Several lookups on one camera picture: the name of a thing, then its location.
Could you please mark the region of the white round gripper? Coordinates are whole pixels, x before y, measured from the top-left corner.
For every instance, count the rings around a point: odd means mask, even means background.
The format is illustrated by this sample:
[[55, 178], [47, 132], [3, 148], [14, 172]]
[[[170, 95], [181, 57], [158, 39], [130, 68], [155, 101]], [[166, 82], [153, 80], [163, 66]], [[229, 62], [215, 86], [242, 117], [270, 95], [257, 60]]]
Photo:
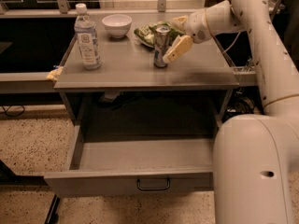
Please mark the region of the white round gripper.
[[192, 48], [193, 42], [201, 44], [213, 37], [207, 22], [206, 10], [197, 10], [189, 16], [179, 16], [173, 18], [170, 23], [178, 30], [184, 31], [186, 35], [178, 35], [172, 46], [163, 56], [165, 63], [171, 63], [178, 57], [185, 54]]

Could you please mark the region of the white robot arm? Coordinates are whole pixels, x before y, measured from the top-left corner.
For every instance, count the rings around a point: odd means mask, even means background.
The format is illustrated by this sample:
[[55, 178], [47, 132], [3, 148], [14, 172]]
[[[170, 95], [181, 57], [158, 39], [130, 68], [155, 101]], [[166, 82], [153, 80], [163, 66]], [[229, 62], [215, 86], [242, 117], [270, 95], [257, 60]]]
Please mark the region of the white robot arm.
[[288, 174], [299, 167], [299, 72], [275, 30], [268, 0], [225, 0], [179, 20], [163, 59], [221, 33], [249, 37], [263, 113], [224, 122], [213, 149], [216, 224], [294, 224]]

